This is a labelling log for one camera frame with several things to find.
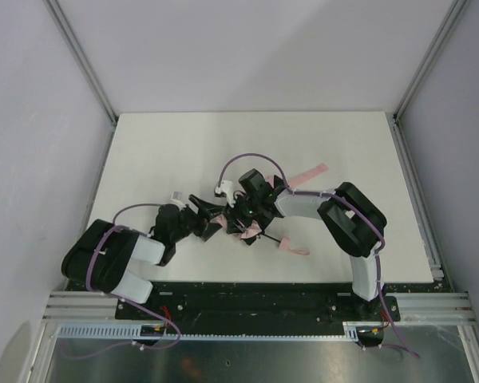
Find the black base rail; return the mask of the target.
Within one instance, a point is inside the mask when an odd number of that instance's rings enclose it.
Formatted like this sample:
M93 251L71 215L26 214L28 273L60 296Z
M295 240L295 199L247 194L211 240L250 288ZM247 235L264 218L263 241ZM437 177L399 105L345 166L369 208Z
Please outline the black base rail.
M145 305L182 334L337 334L344 322L401 318L394 296L366 302L349 283L155 282Z

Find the aluminium frame post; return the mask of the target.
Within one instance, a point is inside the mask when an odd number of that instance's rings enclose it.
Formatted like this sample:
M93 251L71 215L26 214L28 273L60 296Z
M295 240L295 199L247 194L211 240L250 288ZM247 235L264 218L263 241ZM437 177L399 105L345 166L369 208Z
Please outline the aluminium frame post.
M119 117L114 111L91 62L88 59L85 50L83 49L82 44L74 32L69 19L65 15L65 11L61 7L60 2L56 0L44 0L43 3L45 4L49 15L53 19L55 26L59 30L62 39L66 43L83 77L85 78L91 92L97 99L98 104L101 106L101 109L109 120L109 123L112 126L116 126Z
M423 86L426 78L430 75L433 67L436 65L442 51L447 46L450 38L453 36L455 29L458 27L465 12L467 11L471 1L454 0L452 1L445 17L442 19L437 32L426 49L416 72L411 78L409 85L403 93L402 99L399 101L397 108L393 112L394 121L399 124L404 117L406 110L410 107L414 98L418 95L420 88Z

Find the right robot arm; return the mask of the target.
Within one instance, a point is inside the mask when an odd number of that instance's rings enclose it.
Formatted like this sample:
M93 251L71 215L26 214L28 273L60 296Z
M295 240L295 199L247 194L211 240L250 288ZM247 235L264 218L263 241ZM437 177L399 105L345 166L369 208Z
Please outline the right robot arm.
M220 179L215 194L227 204L223 216L227 233L253 243L274 219L303 217L324 222L338 247L350 257L354 296L372 302L382 290L377 253L385 246L386 217L352 183L333 192L298 191L284 177L272 181L252 169L240 177L242 190Z

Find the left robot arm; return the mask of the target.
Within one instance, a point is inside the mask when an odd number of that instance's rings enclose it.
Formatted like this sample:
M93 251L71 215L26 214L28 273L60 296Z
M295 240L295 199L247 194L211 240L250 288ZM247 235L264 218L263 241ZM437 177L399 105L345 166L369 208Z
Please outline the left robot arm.
M207 241L221 226L213 219L222 215L224 206L189 196L192 207L178 203L158 204L154 225L148 232L103 219L94 220L71 247L61 264L68 280L120 299L145 303L152 283L129 270L132 261L164 267L176 253L176 244L194 235Z

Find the aluminium frame post right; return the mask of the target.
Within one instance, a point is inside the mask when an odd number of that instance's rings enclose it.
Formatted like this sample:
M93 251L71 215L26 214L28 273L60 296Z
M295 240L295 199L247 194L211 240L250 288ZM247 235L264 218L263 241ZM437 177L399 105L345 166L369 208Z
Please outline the aluminium frame post right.
M414 98L418 95L420 88L423 86L426 78L430 75L433 67L436 65L442 51L447 46L450 38L453 36L455 29L458 27L465 12L467 11L471 1L454 0L452 1L445 17L442 19L437 32L426 49L416 72L411 78L409 85L403 93L402 99L399 101L397 108L393 112L394 121L399 124L404 117L406 110L410 107Z

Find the aluminium frame post left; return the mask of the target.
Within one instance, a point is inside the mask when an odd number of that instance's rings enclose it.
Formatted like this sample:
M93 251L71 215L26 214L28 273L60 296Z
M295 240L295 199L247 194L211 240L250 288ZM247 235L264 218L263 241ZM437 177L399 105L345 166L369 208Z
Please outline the aluminium frame post left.
M44 0L43 3L45 4L49 15L53 19L55 26L59 30L62 39L66 43L83 77L85 78L91 92L97 99L98 104L101 106L101 109L109 120L109 123L112 126L116 126L119 117L114 111L91 62L88 59L85 50L83 49L82 44L74 32L69 19L65 15L65 11L61 7L60 2L56 0Z

